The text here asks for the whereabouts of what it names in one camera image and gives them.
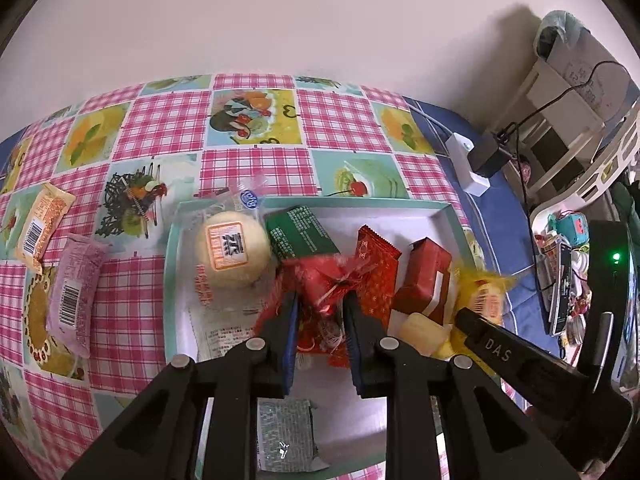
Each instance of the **white power strip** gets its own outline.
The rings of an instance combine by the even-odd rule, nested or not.
[[[473,196],[480,196],[489,189],[489,179],[471,171],[471,165],[466,158],[474,147],[473,142],[465,136],[453,133],[445,145],[462,189]]]

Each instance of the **white wall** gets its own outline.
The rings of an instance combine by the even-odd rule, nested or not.
[[[224,71],[379,86],[481,126],[528,72],[536,16],[553,9],[640,80],[600,0],[39,0],[0,58],[0,139],[103,91]]]

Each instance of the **purple snack packet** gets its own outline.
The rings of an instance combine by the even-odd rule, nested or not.
[[[91,310],[108,244],[69,235],[49,295],[47,331],[74,354],[89,357]]]

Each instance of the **red gift box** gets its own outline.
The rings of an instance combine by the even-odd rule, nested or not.
[[[436,242],[428,238],[414,242],[404,283],[396,292],[392,307],[405,314],[420,312],[443,324],[450,266],[451,254]]]

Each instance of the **clear plastic bag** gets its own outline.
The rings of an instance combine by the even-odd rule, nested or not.
[[[268,238],[266,238],[268,251],[266,266],[254,273],[252,278],[257,279],[240,287],[229,288],[225,286],[227,283],[212,280],[210,278],[212,265],[207,265],[206,261],[210,258],[209,248],[207,251],[201,250],[200,254],[196,249],[203,243],[205,229],[215,225],[212,224],[211,219],[230,212],[246,216],[251,222],[250,225],[262,229],[266,237],[259,217],[260,190],[265,182],[266,179],[263,176],[241,180],[237,186],[230,187],[229,190],[211,199],[194,201],[193,206],[179,213],[175,219],[180,224],[180,240],[175,264],[177,269],[175,295],[177,303],[187,309],[190,314],[198,347],[198,360],[220,357],[232,346],[251,337],[257,315],[262,310],[264,300],[268,297],[273,285],[276,260],[271,256]],[[238,223],[243,224],[243,220],[239,218]],[[225,223],[235,224],[236,221],[222,222],[222,224]],[[238,260],[238,257],[244,254],[245,258],[251,258],[251,241],[249,240],[247,244],[246,233],[244,231],[240,233],[238,240],[233,233],[222,232],[222,235],[228,235],[231,241],[238,242],[242,249],[242,252],[238,251],[228,256]],[[220,232],[213,234],[221,238]]]

